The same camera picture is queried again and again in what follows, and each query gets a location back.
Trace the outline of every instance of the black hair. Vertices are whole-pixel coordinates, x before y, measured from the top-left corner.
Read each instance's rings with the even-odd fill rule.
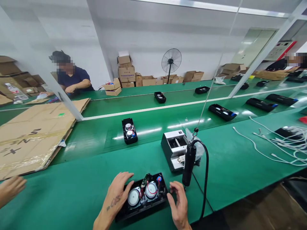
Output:
[[[52,60],[54,63],[70,63],[70,56],[65,54],[63,50],[61,51],[54,51],[49,59]]]

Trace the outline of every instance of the navy shirt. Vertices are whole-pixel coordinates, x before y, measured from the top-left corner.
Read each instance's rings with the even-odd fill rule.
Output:
[[[62,71],[58,73],[58,83],[65,87],[78,84],[84,79],[90,80],[90,76],[84,69],[81,69],[77,66],[75,66],[75,73],[71,77],[69,77],[65,72]],[[90,85],[88,88],[79,89],[79,91],[94,91],[94,88],[92,87],[92,85]]]

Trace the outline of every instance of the fan grille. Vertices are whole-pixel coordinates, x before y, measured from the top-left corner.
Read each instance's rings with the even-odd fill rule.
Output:
[[[175,72],[179,68],[180,64],[181,64],[181,53],[176,48],[168,50],[164,54],[161,63],[162,69],[166,73],[169,72],[169,68],[171,73]]]

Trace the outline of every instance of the black cable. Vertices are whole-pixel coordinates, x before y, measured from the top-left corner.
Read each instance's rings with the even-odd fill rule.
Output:
[[[191,143],[191,146],[194,146],[194,144],[196,142],[199,142],[200,144],[203,145],[204,149],[205,149],[205,153],[206,153],[206,172],[205,172],[205,186],[204,186],[204,200],[202,203],[202,210],[201,210],[201,217],[199,218],[199,220],[202,219],[202,217],[204,216],[204,212],[205,212],[205,206],[206,206],[206,200],[207,200],[207,182],[208,182],[208,169],[209,169],[209,154],[208,154],[208,149],[207,147],[204,145],[203,142],[201,142],[200,140],[194,140]]]
[[[204,194],[204,191],[202,190],[202,188],[201,188],[200,184],[198,183],[198,180],[196,179],[196,177],[195,177],[195,175],[194,175],[194,173],[193,173],[193,172],[192,172],[192,175],[193,175],[194,179],[196,180],[196,183],[197,183],[197,185],[198,185],[199,189],[201,190],[201,193],[202,193],[202,194]],[[211,206],[211,204],[210,204],[209,200],[208,200],[208,199],[206,199],[206,200],[208,201],[208,204],[209,204],[209,206],[210,206],[210,208],[211,208],[212,212],[214,212],[214,210],[213,210],[213,208],[212,208],[212,206]]]

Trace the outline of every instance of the electric fan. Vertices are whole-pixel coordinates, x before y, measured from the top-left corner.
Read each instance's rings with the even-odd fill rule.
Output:
[[[181,64],[181,53],[178,49],[175,48],[168,50],[164,54],[161,63],[162,69],[165,71],[166,74],[168,72],[169,75],[170,73],[175,72],[179,68],[180,64]]]

